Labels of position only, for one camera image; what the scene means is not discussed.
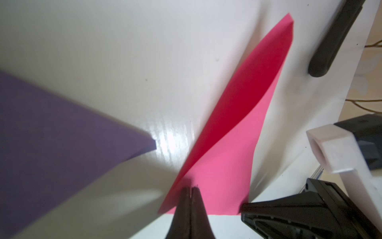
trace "black rubber handle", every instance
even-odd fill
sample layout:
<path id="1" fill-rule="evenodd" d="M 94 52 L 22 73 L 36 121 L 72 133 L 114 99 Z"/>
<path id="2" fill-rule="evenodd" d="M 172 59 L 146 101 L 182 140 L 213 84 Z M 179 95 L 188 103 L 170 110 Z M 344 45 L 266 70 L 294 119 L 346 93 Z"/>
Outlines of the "black rubber handle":
<path id="1" fill-rule="evenodd" d="M 365 0 L 347 0 L 344 3 L 309 63 L 308 73 L 311 76 L 321 77 L 329 71 L 364 2 Z"/>

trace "purple sheet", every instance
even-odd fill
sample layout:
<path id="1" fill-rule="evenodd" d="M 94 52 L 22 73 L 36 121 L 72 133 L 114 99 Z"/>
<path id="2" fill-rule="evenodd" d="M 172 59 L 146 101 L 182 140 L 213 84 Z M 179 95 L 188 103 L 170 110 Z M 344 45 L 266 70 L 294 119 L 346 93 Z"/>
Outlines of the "purple sheet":
<path id="1" fill-rule="evenodd" d="M 155 141 L 0 72 L 0 232 L 11 236 Z"/>

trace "white table surface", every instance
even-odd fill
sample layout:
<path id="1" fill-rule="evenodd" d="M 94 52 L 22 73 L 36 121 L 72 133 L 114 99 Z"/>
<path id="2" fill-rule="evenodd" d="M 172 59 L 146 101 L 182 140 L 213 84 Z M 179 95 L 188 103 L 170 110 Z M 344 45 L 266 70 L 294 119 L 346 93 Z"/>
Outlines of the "white table surface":
<path id="1" fill-rule="evenodd" d="M 341 0 L 0 1 L 1 70 L 141 128 L 158 148 L 15 238 L 164 238 L 172 216 L 156 211 L 247 43 L 288 12 L 294 42 L 254 154 L 250 198 L 297 193 L 318 166 L 305 131 L 337 121 L 379 1 L 366 0 L 321 78 L 308 63 Z M 209 218 L 217 239 L 259 238 L 239 216 Z"/>

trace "cable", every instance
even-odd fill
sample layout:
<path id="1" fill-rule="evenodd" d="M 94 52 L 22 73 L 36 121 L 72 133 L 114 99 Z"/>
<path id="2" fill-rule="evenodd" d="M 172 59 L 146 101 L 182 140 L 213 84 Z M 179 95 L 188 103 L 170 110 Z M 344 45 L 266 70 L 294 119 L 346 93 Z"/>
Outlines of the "cable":
<path id="1" fill-rule="evenodd" d="M 364 99 L 346 99 L 345 101 L 349 101 L 349 102 L 352 102 L 355 106 L 365 110 L 365 111 L 369 111 L 369 112 L 372 112 L 372 113 L 380 113 L 382 114 L 382 112 L 380 111 L 375 111 L 375 110 L 372 110 L 372 109 L 368 109 L 368 108 L 365 108 L 361 105 L 359 105 L 357 102 L 382 102 L 382 99 L 370 99 L 370 100 L 364 100 Z"/>
<path id="2" fill-rule="evenodd" d="M 380 43 L 382 43 L 382 40 L 377 41 L 376 43 L 371 44 L 371 45 L 366 45 L 365 47 L 382 47 L 382 45 L 380 45 Z"/>
<path id="3" fill-rule="evenodd" d="M 382 99 L 346 99 L 346 101 L 355 102 L 382 102 Z"/>

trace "folded pink paper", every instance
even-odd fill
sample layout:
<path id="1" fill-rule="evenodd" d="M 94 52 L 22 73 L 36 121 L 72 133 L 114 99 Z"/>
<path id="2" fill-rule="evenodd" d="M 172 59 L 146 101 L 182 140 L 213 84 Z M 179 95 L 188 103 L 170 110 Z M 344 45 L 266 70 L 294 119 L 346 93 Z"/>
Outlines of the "folded pink paper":
<path id="1" fill-rule="evenodd" d="M 183 187 L 199 187 L 209 215 L 248 202 L 253 153 L 293 40 L 287 14 L 234 74 L 161 205 L 174 213 Z"/>

